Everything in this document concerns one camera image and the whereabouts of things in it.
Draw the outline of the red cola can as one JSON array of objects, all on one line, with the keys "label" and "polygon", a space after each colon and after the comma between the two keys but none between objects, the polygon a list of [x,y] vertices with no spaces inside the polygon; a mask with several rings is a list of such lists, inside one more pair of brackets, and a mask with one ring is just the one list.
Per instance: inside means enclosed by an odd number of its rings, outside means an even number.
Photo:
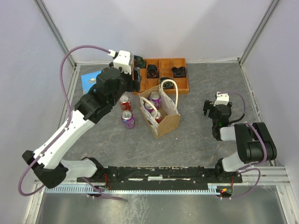
[{"label": "red cola can", "polygon": [[157,110],[157,112],[156,111],[152,111],[151,112],[151,116],[154,117],[155,113],[156,113],[155,121],[159,124],[162,121],[162,114],[161,114],[161,112],[159,110]]},{"label": "red cola can", "polygon": [[122,111],[132,111],[131,100],[127,94],[123,94],[120,97],[119,104]]}]

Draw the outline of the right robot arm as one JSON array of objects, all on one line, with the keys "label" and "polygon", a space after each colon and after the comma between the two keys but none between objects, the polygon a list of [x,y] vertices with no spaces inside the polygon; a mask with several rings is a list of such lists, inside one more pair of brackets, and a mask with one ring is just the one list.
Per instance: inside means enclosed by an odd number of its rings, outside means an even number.
[{"label": "right robot arm", "polygon": [[219,159],[215,165],[214,176],[219,182],[231,178],[237,172],[255,164],[272,161],[277,157],[277,148],[265,123],[233,124],[232,103],[218,104],[205,100],[203,115],[212,119],[212,135],[217,141],[234,141],[236,152]]}]

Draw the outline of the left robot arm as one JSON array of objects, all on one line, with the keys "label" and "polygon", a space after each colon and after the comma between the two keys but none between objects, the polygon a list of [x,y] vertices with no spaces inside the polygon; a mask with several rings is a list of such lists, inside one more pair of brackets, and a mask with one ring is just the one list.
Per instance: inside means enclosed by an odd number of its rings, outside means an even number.
[{"label": "left robot arm", "polygon": [[140,90],[142,78],[133,63],[129,51],[117,52],[109,67],[101,71],[96,83],[75,104],[63,126],[41,147],[22,155],[45,187],[51,189],[73,178],[85,177],[93,182],[103,178],[103,166],[95,158],[80,161],[62,158],[86,131],[111,112],[125,92]]}]

